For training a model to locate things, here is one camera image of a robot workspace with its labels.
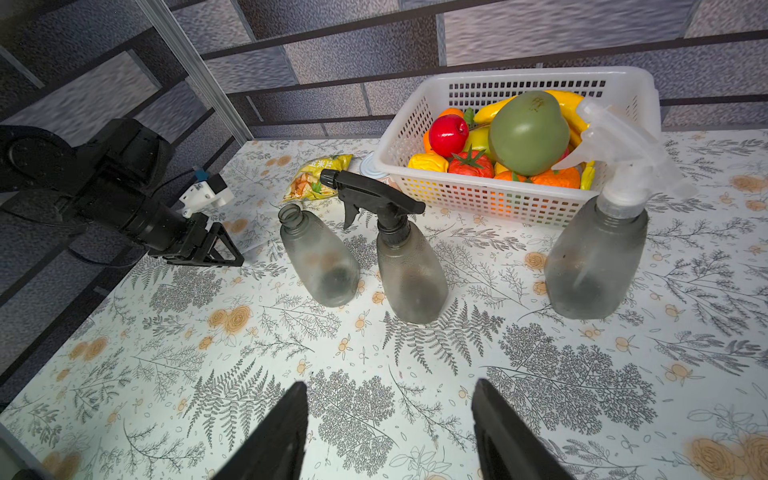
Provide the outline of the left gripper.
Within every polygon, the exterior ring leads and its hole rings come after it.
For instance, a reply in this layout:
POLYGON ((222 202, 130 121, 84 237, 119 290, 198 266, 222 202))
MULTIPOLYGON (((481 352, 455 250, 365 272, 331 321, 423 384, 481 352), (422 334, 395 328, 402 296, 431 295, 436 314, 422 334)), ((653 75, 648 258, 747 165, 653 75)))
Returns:
POLYGON ((183 217, 185 230, 165 250, 150 248, 149 255, 162 257, 171 265, 189 267, 240 267, 244 257, 220 222, 208 226, 201 212, 183 217))

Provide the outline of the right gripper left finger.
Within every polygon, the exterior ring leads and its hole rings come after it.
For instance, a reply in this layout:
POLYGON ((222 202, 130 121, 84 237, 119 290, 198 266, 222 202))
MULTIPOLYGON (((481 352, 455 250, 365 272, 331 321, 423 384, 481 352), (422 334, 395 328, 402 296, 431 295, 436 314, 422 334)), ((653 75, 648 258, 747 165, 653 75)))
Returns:
POLYGON ((307 386, 295 382, 214 479, 298 480, 308 417, 307 386))

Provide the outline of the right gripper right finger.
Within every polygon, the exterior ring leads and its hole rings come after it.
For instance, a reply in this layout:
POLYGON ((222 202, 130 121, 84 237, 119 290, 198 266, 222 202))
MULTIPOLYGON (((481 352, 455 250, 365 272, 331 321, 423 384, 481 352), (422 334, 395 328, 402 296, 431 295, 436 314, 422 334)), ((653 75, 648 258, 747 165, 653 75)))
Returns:
POLYGON ((484 479, 572 479, 487 379, 477 381, 471 409, 484 479))

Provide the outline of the grey translucent spray bottle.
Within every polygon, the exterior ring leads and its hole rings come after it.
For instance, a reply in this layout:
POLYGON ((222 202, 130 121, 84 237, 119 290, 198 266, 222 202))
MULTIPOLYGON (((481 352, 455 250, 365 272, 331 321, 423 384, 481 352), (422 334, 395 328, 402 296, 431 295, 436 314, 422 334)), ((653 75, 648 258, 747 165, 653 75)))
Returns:
POLYGON ((446 275, 433 248, 412 221, 408 235, 388 244, 377 238, 378 265, 384 293, 401 321, 425 325, 436 321, 448 298, 446 275))
POLYGON ((314 213, 297 204, 278 212, 280 237, 299 279, 319 304, 340 307, 357 292, 360 266, 342 240, 314 213))
POLYGON ((621 305, 644 251, 649 216, 617 218, 594 197, 563 230, 547 256, 545 283, 552 309, 567 319, 597 320, 621 305))

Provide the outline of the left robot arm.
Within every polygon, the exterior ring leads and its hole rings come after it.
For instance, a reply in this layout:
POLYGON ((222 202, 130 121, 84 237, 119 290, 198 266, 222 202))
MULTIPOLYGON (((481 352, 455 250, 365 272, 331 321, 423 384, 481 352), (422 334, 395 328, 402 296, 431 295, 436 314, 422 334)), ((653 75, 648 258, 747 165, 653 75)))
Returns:
POLYGON ((171 265, 241 266, 244 257, 223 224, 202 211, 232 200, 220 175, 197 175, 181 211, 155 198, 173 154, 167 140, 134 119, 113 119, 77 147, 42 128, 4 125, 1 190, 56 192, 62 219, 110 227, 171 265))

